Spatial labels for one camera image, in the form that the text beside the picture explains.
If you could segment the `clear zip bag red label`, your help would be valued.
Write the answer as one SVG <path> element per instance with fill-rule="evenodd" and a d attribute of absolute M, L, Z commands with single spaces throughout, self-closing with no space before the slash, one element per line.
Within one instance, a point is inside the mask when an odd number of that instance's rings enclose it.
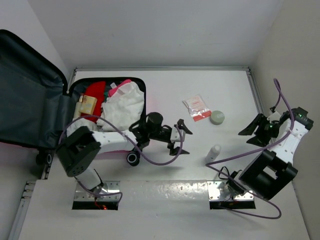
<path fill-rule="evenodd" d="M 194 122 L 208 118 L 212 114 L 212 111 L 207 107 L 200 94 L 185 99 L 182 103 L 188 109 L 189 115 L 192 117 Z"/>

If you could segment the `white pink spray bottle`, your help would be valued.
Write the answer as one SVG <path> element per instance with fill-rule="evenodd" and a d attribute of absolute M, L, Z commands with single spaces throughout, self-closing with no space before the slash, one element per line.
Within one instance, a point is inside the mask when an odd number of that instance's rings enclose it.
<path fill-rule="evenodd" d="M 220 155 L 222 147 L 219 144 L 215 144 L 213 147 L 210 148 L 209 152 L 205 157 L 206 163 L 214 162 L 217 157 Z"/>

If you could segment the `white cloth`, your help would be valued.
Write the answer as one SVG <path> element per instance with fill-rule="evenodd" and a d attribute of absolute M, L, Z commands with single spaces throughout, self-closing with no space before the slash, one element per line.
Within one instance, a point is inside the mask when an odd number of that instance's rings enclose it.
<path fill-rule="evenodd" d="M 120 131 L 127 130 L 141 118 L 144 103 L 144 92 L 138 85 L 133 81 L 125 83 L 101 104 L 101 118 L 96 125 L 103 131 L 113 132 L 114 128 L 105 122 L 108 121 Z"/>

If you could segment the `pink towel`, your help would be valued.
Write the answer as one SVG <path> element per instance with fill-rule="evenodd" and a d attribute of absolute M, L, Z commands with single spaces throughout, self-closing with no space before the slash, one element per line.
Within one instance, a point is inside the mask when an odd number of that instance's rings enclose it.
<path fill-rule="evenodd" d="M 110 86 L 111 86 L 111 90 L 108 91 L 108 97 L 112 97 L 116 91 L 118 90 L 118 88 L 120 88 L 121 86 L 125 85 L 125 84 L 128 84 L 130 83 L 131 80 L 130 79 L 126 79 L 124 80 L 122 83 L 120 83 L 119 85 L 116 85 L 115 83 L 112 83 Z"/>

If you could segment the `red cloth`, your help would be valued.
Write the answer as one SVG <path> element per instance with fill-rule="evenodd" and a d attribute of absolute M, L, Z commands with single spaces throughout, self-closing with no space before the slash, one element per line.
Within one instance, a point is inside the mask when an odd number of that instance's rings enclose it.
<path fill-rule="evenodd" d="M 84 95 L 91 96 L 97 98 L 97 103 L 94 109 L 93 114 L 83 114 L 85 115 L 95 115 L 95 116 L 101 116 L 102 110 L 101 106 L 102 103 L 105 101 L 105 87 L 106 82 L 105 81 L 99 81 L 91 84 L 85 91 Z"/>

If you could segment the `small yellow cardboard box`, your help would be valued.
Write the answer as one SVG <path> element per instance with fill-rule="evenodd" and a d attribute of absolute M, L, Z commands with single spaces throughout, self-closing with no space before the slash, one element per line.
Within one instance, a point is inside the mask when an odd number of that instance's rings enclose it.
<path fill-rule="evenodd" d="M 97 104 L 97 98 L 83 95 L 79 112 L 81 114 L 92 115 Z"/>

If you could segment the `pink suitcase with dark lining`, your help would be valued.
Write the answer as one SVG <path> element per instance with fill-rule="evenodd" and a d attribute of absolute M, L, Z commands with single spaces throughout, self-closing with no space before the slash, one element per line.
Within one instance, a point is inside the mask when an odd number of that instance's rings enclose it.
<path fill-rule="evenodd" d="M 38 150 L 36 163 L 53 157 L 59 139 L 73 120 L 76 103 L 88 88 L 124 77 L 90 77 L 68 84 L 53 63 L 8 30 L 0 32 L 0 140 Z"/>

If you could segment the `white drawstring pouch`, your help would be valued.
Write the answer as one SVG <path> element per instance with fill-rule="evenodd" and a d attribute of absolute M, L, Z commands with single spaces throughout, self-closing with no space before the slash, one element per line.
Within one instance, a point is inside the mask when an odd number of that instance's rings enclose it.
<path fill-rule="evenodd" d="M 66 136 L 70 136 L 72 133 L 74 133 L 77 129 L 80 127 L 87 127 L 90 131 L 99 131 L 98 126 L 96 123 L 94 123 L 91 120 L 81 118 L 79 120 L 76 120 L 74 123 L 72 123 L 67 129 L 66 129 Z"/>

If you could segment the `amber liquid bottle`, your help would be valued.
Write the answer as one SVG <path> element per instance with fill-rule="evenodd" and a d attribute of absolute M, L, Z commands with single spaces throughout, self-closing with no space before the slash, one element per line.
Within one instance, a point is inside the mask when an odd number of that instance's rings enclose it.
<path fill-rule="evenodd" d="M 81 108 L 81 105 L 82 105 L 83 96 L 84 96 L 84 94 L 81 93 L 80 97 L 78 99 L 78 102 L 75 104 L 75 109 L 74 109 L 74 114 L 73 114 L 73 118 L 74 119 L 76 119 L 76 118 L 81 116 L 80 108 Z"/>

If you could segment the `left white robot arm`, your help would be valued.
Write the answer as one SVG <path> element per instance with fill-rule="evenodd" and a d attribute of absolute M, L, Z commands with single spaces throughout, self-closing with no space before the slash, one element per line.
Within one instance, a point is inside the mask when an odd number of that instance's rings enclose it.
<path fill-rule="evenodd" d="M 186 135 L 192 132 L 184 120 L 179 119 L 173 126 L 163 124 L 163 116 L 158 112 L 142 114 L 128 129 L 120 130 L 108 122 L 112 131 L 91 130 L 88 126 L 77 128 L 72 134 L 60 139 L 56 154 L 66 175 L 91 196 L 103 198 L 109 193 L 103 191 L 103 181 L 97 171 L 90 167 L 94 158 L 103 153 L 127 152 L 126 161 L 137 166 L 144 157 L 143 149 L 151 140 L 166 143 L 174 160 L 179 155 L 187 155 L 183 149 Z"/>

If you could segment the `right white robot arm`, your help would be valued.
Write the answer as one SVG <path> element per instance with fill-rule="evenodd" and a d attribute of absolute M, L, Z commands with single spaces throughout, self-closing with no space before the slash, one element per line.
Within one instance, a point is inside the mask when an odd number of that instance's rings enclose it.
<path fill-rule="evenodd" d="M 265 149 L 244 171 L 231 174 L 226 187 L 232 198 L 253 190 L 263 199 L 270 200 L 296 177 L 298 170 L 293 166 L 294 153 L 314 124 L 307 114 L 301 107 L 282 115 L 274 112 L 266 117 L 260 113 L 239 132 L 240 136 L 254 135 L 247 143 Z"/>

